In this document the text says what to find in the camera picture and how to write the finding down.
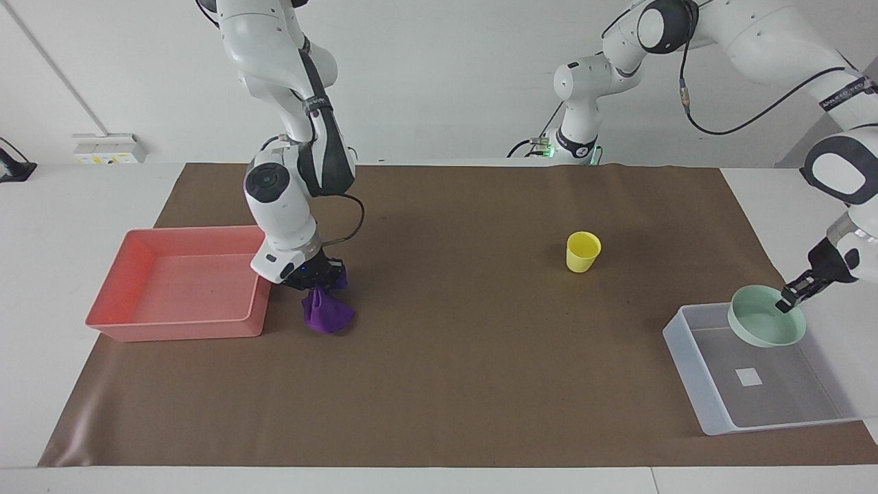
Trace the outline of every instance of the clear plastic bin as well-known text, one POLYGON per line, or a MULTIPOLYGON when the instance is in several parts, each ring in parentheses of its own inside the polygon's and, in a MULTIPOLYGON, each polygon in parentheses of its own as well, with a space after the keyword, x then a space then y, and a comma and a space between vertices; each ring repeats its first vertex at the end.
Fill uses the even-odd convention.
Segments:
POLYGON ((680 308, 664 336, 704 433, 763 431, 866 418, 821 352, 814 331, 797 345, 740 340, 728 303, 680 308))

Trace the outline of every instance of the wall outlet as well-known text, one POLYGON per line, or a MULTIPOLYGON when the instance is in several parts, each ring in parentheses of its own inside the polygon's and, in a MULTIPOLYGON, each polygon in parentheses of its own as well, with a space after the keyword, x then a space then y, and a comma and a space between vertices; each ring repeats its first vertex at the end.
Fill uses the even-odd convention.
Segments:
POLYGON ((98 144, 92 152, 92 161, 96 164, 114 164, 116 163, 116 146, 118 144, 98 144))
POLYGON ((93 154, 95 153, 96 144, 80 144, 73 150, 73 156, 79 164, 93 164, 93 154))
POLYGON ((116 163, 143 163, 147 161, 147 151, 139 142, 116 144, 112 157, 116 163))

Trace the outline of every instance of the yellow cup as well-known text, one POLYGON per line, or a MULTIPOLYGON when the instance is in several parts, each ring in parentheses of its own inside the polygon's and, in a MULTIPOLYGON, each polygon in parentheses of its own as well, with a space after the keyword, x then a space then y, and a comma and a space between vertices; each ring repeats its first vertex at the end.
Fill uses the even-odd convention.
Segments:
POLYGON ((601 255, 601 239, 594 233, 578 231, 567 238, 567 269, 586 272, 601 255))

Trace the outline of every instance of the white table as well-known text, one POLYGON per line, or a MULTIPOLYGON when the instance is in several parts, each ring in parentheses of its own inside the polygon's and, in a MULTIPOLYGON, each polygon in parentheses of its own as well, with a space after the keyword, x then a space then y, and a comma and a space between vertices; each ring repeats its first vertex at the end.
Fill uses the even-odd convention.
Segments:
MULTIPOLYGON (((533 165, 498 160, 487 165, 533 165)), ((2 492, 876 492, 878 467, 769 469, 34 469, 97 333, 81 321, 122 236, 149 228, 183 166, 41 165, 0 185, 2 492)), ((842 206, 796 171, 727 170, 766 253, 786 279, 842 206)), ((843 328, 852 373, 878 375, 878 286, 832 287, 810 325, 843 328)), ((868 422, 878 436, 878 421, 868 422)))

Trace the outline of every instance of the table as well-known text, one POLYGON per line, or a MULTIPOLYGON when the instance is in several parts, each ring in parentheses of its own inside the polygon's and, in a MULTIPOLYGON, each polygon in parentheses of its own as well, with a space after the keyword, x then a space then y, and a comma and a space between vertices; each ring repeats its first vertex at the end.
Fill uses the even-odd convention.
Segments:
MULTIPOLYGON (((504 160, 486 164, 500 163, 530 165, 532 161, 504 160)), ((0 189, 0 210, 4 212, 0 217, 0 255, 6 261, 0 268, 6 281, 0 287, 0 301, 3 301, 0 317, 4 327, 0 336, 0 370, 3 371, 0 396, 4 397, 0 404, 0 437, 3 438, 0 466, 26 468, 35 464, 97 337, 95 332, 75 324, 64 334, 40 333, 52 327, 44 322, 83 319, 122 235, 132 228, 151 226, 181 169, 180 163, 111 168, 44 164, 26 184, 5 185, 0 189), (84 223, 88 225, 87 231, 83 231, 82 218, 90 218, 84 223), (45 284, 44 300, 34 300, 32 296, 36 283, 45 284)), ((842 206, 807 187, 795 171, 728 170, 724 176, 775 266, 787 279, 798 275, 804 268, 805 253, 840 214, 842 206)), ((852 367, 871 375, 878 365, 872 361, 878 349, 878 334, 871 331, 878 308, 869 302, 876 300, 877 294, 878 287, 859 283, 834 287, 809 304, 812 321, 833 321, 848 329, 846 338, 858 350, 848 361, 852 367)), ((875 436, 878 422, 868 424, 875 436)), ((188 474, 185 470, 149 469, 149 478, 157 483, 136 484, 157 487, 162 479, 171 482, 187 475, 192 479, 205 477, 203 472, 188 474)), ((241 482, 237 484, 240 486, 255 482, 246 479, 263 478, 266 485, 296 483, 304 489, 308 483, 323 482, 320 479, 343 482, 340 479, 350 475, 351 485, 357 485, 360 491, 370 487, 376 491, 390 489, 408 482, 447 483, 447 486, 463 485, 473 489, 480 482, 486 482, 481 485, 492 484, 498 491, 516 491, 530 482, 522 480, 524 477, 541 483, 548 482, 543 479, 551 479, 551 485, 557 486, 553 491, 614 485, 619 491, 652 492, 655 490, 653 475, 663 492, 686 491, 680 489, 686 487, 689 479, 710 483, 718 479, 729 486, 740 482, 740 474, 729 469, 573 470, 576 473, 489 470, 472 476, 455 470, 351 470, 344 474, 321 469, 270 470, 209 469, 209 477, 215 478, 218 486, 231 487, 241 482)), ((108 491, 112 491, 109 483, 116 482, 112 479, 130 483, 143 477, 143 471, 4 469, 0 470, 0 485, 14 482, 50 487, 53 483, 72 482, 70 485, 75 486, 75 482, 83 482, 93 486, 105 479, 108 491)), ((803 488, 813 489, 821 483, 831 485, 841 478, 851 483, 852 491, 857 491, 857 485, 865 488, 878 483, 875 467, 747 469, 746 472, 748 478, 752 476, 754 485, 765 485, 766 489, 778 479, 792 478, 800 479, 797 482, 802 482, 803 488)), ((331 485, 343 489, 341 484, 331 485)), ((327 491, 332 490, 331 485, 322 484, 327 491)))

